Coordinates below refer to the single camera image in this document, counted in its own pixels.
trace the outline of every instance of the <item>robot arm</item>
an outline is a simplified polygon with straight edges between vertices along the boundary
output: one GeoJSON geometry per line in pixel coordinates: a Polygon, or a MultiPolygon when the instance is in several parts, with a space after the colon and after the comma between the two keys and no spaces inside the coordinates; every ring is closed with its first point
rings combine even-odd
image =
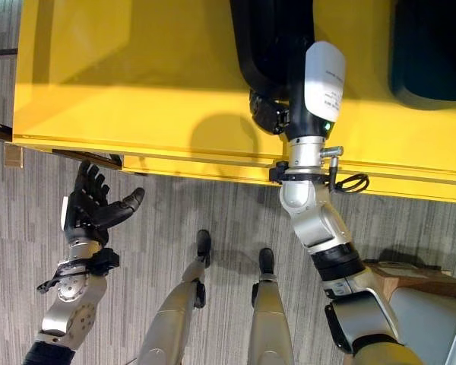
{"type": "Polygon", "coordinates": [[[108,205],[105,177],[89,161],[81,163],[74,191],[65,198],[62,228],[68,257],[54,277],[37,290],[57,286],[54,304],[44,316],[24,365],[70,364],[94,324],[97,305],[106,292],[108,271],[119,266],[119,256],[105,245],[107,229],[130,217],[140,206],[144,190],[137,188],[120,202],[108,205]]]}
{"type": "Polygon", "coordinates": [[[332,300],[325,312],[336,345],[356,355],[356,363],[418,364],[412,351],[399,344],[397,319],[330,201],[330,190],[358,192],[369,184],[367,176],[355,176],[357,183],[350,188],[337,184],[343,148],[325,147],[339,113],[344,57],[331,44],[318,42],[303,55],[305,63],[300,58],[301,53],[292,67],[290,121],[285,128],[290,159],[272,169],[271,180],[282,184],[280,203],[332,300]],[[322,170],[327,159],[329,176],[322,170]]]}

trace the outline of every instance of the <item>cable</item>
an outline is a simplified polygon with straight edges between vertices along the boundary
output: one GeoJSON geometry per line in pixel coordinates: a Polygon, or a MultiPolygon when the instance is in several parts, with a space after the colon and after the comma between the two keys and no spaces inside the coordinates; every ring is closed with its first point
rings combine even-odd
{"type": "Polygon", "coordinates": [[[129,362],[127,362],[125,365],[129,365],[130,363],[133,363],[135,360],[137,360],[136,357],[134,357],[133,359],[131,359],[129,362]]]}
{"type": "Polygon", "coordinates": [[[370,179],[367,174],[365,173],[357,173],[356,175],[350,176],[346,178],[345,180],[342,180],[340,182],[337,182],[334,185],[334,191],[336,192],[341,192],[344,194],[356,194],[358,192],[362,192],[368,186],[370,185],[370,179]],[[344,184],[347,183],[352,183],[355,181],[353,185],[350,186],[344,186],[344,184]]]}

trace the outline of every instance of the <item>white label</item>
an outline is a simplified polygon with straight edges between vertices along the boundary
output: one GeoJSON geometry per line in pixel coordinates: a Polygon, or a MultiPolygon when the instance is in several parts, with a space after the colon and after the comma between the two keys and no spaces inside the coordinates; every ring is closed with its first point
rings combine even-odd
{"type": "Polygon", "coordinates": [[[306,51],[304,101],[307,110],[336,122],[343,98],[345,60],[343,53],[328,42],[316,42],[306,51]]]}

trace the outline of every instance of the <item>yellow table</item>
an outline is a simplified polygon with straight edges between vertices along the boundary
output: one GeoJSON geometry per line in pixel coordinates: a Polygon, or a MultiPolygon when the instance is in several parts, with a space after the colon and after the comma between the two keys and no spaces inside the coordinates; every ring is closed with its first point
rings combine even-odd
{"type": "MultiPolygon", "coordinates": [[[[390,0],[315,1],[316,39],[347,58],[328,146],[344,146],[345,173],[369,173],[368,192],[456,202],[456,108],[392,97],[390,13],[390,0]]],[[[248,98],[228,0],[24,3],[15,144],[124,154],[124,171],[269,184],[283,142],[251,120],[248,98]]]]}

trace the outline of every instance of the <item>cardboard box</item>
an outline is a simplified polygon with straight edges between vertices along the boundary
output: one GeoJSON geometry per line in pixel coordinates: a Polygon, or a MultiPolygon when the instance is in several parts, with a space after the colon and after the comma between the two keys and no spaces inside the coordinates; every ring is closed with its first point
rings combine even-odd
{"type": "Polygon", "coordinates": [[[372,269],[388,300],[398,287],[411,287],[426,293],[456,298],[456,278],[439,270],[417,268],[400,262],[367,265],[372,269]]]}

